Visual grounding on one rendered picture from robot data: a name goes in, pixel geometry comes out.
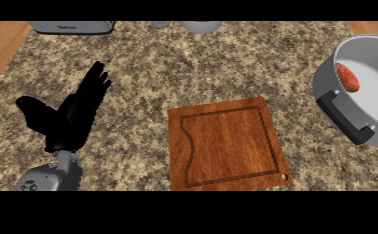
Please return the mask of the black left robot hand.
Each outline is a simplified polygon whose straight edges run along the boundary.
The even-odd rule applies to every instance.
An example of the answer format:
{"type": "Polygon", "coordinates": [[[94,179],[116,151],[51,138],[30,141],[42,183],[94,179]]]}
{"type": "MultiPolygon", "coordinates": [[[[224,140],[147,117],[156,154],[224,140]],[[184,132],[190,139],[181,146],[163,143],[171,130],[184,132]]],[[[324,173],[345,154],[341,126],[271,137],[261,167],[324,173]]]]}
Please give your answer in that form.
{"type": "Polygon", "coordinates": [[[30,96],[20,96],[14,103],[26,121],[26,127],[45,136],[44,151],[75,152],[85,144],[95,111],[110,86],[104,64],[94,62],[76,92],[69,94],[57,109],[30,96]]]}

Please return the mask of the brown wooden cutting board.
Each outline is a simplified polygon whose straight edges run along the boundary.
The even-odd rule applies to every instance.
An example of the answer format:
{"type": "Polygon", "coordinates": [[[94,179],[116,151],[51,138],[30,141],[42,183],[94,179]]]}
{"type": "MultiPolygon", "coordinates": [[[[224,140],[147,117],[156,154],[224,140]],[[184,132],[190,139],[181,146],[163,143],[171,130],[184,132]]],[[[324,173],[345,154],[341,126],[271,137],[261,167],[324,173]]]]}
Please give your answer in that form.
{"type": "Polygon", "coordinates": [[[258,190],[292,183],[264,98],[166,114],[174,190],[258,190]]]}

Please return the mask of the orange sweet potato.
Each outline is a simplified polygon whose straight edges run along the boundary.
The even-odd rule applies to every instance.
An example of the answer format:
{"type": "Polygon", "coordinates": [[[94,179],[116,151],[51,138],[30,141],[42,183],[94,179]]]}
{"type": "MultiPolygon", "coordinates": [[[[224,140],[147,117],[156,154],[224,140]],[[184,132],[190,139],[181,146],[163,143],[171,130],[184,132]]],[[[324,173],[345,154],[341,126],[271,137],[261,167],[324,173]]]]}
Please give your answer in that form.
{"type": "Polygon", "coordinates": [[[336,64],[336,74],[345,91],[351,93],[357,92],[360,89],[357,77],[341,63],[336,64]]]}

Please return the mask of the grey rounded container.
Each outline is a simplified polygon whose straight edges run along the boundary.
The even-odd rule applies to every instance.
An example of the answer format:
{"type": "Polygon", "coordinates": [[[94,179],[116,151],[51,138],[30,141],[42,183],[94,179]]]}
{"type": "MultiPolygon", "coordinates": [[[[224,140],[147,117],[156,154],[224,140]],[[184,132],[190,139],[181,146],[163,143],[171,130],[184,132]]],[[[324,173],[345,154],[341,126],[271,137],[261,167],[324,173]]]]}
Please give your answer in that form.
{"type": "Polygon", "coordinates": [[[221,26],[219,21],[181,21],[180,24],[194,34],[208,34],[221,26]]]}

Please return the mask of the grey toaster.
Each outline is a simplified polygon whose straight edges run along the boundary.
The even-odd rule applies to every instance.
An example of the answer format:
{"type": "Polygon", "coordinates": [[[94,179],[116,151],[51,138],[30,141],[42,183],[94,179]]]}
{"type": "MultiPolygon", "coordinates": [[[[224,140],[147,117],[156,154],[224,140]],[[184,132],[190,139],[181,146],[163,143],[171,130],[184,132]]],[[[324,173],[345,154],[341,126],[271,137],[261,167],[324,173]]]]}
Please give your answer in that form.
{"type": "Polygon", "coordinates": [[[113,21],[29,21],[32,29],[39,34],[101,35],[113,30],[113,21]]]}

